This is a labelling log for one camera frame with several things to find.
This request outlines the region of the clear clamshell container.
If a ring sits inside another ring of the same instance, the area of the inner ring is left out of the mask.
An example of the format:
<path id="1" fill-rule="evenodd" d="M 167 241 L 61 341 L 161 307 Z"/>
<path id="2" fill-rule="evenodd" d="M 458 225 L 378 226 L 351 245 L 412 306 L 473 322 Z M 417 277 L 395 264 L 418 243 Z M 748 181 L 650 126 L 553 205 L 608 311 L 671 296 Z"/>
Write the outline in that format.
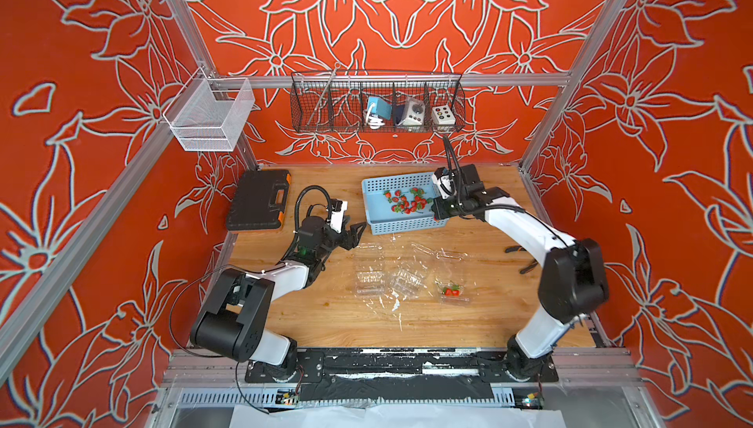
<path id="1" fill-rule="evenodd" d="M 354 292 L 357 296 L 376 296 L 386 292 L 387 273 L 384 249 L 378 244 L 365 244 L 354 254 Z"/>
<path id="2" fill-rule="evenodd" d="M 389 286 L 401 299 L 413 300 L 425 290 L 427 269 L 419 261 L 398 261 Z"/>
<path id="3" fill-rule="evenodd" d="M 413 243 L 414 258 L 427 269 L 425 290 L 427 294 L 444 305 L 467 306 L 472 300 L 466 279 L 466 255 L 447 249 L 433 249 L 429 246 Z M 445 298 L 442 290 L 445 286 L 460 285 L 463 294 L 460 298 Z"/>

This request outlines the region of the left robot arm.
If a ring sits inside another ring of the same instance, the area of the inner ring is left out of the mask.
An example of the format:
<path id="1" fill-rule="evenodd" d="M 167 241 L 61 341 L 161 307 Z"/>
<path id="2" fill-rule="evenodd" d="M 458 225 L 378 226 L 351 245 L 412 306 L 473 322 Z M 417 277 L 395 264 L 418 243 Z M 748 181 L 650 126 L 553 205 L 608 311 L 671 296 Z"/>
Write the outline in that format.
<path id="1" fill-rule="evenodd" d="M 351 225 L 347 208 L 347 202 L 331 199 L 326 216 L 303 218 L 274 267 L 257 272 L 226 267 L 200 308 L 190 343 L 238 363 L 262 365 L 272 379 L 290 381 L 298 371 L 298 344 L 266 328 L 270 309 L 275 300 L 310 287 L 333 251 L 359 245 L 367 224 Z"/>

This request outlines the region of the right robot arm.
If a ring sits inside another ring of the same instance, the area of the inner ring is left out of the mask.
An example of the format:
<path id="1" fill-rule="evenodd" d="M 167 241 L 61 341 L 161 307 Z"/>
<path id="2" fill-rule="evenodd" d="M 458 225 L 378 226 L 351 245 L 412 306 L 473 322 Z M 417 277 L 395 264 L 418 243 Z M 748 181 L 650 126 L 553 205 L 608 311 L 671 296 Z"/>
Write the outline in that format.
<path id="1" fill-rule="evenodd" d="M 431 205 L 436 219 L 478 219 L 505 233 L 541 266 L 538 308 L 509 339 L 502 363 L 509 377 L 528 381 L 575 322 L 608 301 L 601 248 L 592 239 L 579 240 L 546 224 L 506 191 L 485 187 L 474 165 L 441 167 L 431 182 L 439 192 Z"/>

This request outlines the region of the pile of strawberries in basket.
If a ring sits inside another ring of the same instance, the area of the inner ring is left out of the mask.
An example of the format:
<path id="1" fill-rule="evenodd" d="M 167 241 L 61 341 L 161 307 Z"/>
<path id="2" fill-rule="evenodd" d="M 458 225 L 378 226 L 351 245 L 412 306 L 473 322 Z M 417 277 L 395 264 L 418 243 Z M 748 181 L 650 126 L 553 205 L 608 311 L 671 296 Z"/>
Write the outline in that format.
<path id="1" fill-rule="evenodd" d="M 387 202 L 388 210 L 396 214 L 407 214 L 407 216 L 418 212 L 427 212 L 433 204 L 433 197 L 419 187 L 406 190 L 385 190 L 382 192 L 382 196 Z"/>

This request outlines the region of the blue perforated plastic basket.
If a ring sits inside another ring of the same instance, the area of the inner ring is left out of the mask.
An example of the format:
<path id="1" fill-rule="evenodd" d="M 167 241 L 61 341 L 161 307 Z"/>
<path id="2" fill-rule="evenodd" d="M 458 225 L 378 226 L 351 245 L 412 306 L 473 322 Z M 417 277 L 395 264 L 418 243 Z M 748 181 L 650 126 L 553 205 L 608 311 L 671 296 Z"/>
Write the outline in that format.
<path id="1" fill-rule="evenodd" d="M 431 208 L 440 198 L 430 172 L 367 178 L 362 181 L 367 222 L 373 235 L 441 228 Z"/>

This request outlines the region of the black plastic tool case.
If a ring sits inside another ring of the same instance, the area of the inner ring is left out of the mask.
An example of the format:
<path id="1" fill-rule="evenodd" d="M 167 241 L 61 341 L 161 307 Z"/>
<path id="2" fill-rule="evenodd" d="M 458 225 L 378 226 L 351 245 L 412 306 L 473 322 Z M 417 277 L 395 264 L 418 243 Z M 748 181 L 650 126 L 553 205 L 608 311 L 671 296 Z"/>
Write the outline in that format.
<path id="1" fill-rule="evenodd" d="M 239 180 L 227 215 L 227 230 L 244 232 L 282 228 L 290 183 L 288 169 L 246 171 Z"/>

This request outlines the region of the white button box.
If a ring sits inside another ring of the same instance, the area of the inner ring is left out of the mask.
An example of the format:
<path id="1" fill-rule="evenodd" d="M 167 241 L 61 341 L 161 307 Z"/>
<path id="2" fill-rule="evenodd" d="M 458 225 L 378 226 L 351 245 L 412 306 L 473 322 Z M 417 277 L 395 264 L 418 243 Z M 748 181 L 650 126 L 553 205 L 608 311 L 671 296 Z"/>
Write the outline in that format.
<path id="1" fill-rule="evenodd" d="M 456 116 L 449 105 L 434 106 L 431 109 L 431 119 L 437 132 L 453 132 L 456 126 Z"/>

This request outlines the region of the grey box with dials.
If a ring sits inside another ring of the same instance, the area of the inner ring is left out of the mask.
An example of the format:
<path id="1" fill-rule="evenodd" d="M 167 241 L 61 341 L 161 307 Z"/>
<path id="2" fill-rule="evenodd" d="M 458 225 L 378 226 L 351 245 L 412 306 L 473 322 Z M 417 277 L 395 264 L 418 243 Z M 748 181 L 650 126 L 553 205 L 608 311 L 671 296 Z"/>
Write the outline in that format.
<path id="1" fill-rule="evenodd" d="M 407 98 L 405 103 L 398 106 L 394 112 L 395 125 L 412 131 L 417 131 L 424 125 L 425 117 L 425 103 L 412 97 Z"/>

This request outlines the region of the blue white device in basket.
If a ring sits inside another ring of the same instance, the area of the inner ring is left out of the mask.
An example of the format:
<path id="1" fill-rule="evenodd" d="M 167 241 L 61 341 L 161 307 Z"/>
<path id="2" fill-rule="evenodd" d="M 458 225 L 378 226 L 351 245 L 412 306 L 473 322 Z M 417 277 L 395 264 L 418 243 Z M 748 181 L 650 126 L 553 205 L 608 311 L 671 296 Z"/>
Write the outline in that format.
<path id="1" fill-rule="evenodd" d="M 380 129 L 391 120 L 392 106 L 383 98 L 372 96 L 368 98 L 365 112 L 365 122 L 368 128 Z"/>

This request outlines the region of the orange handled pliers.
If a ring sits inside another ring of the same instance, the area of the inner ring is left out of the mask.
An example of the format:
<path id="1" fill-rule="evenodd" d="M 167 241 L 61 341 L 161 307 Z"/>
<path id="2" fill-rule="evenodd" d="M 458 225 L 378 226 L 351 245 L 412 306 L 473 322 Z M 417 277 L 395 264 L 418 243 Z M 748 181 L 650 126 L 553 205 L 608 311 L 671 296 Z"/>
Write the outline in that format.
<path id="1" fill-rule="evenodd" d="M 504 261 L 510 267 L 515 265 L 521 275 L 527 275 L 539 267 L 539 262 L 520 245 L 507 247 L 504 251 Z"/>

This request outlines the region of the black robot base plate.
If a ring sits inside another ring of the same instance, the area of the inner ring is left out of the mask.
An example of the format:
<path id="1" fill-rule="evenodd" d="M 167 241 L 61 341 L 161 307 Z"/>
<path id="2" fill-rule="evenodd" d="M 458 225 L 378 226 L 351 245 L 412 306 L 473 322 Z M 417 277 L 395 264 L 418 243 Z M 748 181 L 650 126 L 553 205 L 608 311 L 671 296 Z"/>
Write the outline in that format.
<path id="1" fill-rule="evenodd" d="M 536 393 L 557 383 L 551 357 L 525 380 L 511 376 L 506 352 L 478 349 L 306 348 L 297 353 L 294 373 L 273 377 L 270 365 L 243 363 L 237 382 L 276 387 L 272 406 L 370 406 L 371 404 L 489 404 L 527 406 L 525 388 Z"/>

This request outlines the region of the clear acrylic wall box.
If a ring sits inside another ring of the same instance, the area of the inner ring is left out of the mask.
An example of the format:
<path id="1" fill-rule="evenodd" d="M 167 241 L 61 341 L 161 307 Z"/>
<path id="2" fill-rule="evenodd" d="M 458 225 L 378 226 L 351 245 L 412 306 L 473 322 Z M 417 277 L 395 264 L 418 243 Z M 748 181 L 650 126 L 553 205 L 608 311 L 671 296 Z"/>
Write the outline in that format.
<path id="1" fill-rule="evenodd" d="M 184 151 L 231 153 L 239 150 L 248 157 L 250 144 L 244 130 L 255 101 L 247 80 L 227 89 L 212 79 L 194 77 L 180 89 L 162 118 Z"/>

